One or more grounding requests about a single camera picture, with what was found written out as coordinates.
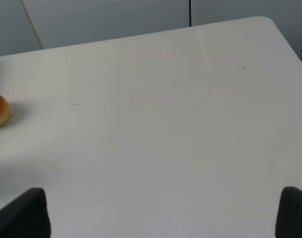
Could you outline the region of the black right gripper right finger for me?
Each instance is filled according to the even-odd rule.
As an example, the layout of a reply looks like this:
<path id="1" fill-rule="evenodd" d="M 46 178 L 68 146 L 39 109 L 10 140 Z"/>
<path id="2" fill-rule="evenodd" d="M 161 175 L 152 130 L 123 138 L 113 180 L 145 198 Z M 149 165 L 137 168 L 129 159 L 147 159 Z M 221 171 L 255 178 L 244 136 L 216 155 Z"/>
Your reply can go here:
<path id="1" fill-rule="evenodd" d="M 277 238 L 302 238 L 302 190 L 283 188 L 275 224 Z"/>

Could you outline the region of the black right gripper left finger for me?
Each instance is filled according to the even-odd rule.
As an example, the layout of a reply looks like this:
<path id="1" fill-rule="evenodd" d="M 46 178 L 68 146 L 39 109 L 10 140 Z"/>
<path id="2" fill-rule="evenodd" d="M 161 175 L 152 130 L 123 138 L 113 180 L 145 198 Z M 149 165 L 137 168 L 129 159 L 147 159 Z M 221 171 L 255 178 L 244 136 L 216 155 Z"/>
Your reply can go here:
<path id="1" fill-rule="evenodd" d="M 0 238 L 49 238 L 51 223 L 44 189 L 30 188 L 0 209 Z"/>

